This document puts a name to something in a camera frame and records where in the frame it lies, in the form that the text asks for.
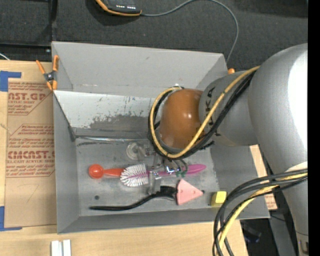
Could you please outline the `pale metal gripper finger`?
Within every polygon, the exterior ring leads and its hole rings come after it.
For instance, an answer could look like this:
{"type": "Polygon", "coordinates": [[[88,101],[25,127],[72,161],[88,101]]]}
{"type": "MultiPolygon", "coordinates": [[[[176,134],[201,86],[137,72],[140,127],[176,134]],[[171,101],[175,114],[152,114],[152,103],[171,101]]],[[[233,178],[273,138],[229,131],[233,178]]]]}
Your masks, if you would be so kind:
{"type": "Polygon", "coordinates": [[[149,173],[149,194],[155,194],[161,190],[162,178],[157,171],[149,173]]]}
{"type": "Polygon", "coordinates": [[[139,159],[144,160],[153,156],[153,149],[149,146],[143,145],[139,147],[139,159]]]}

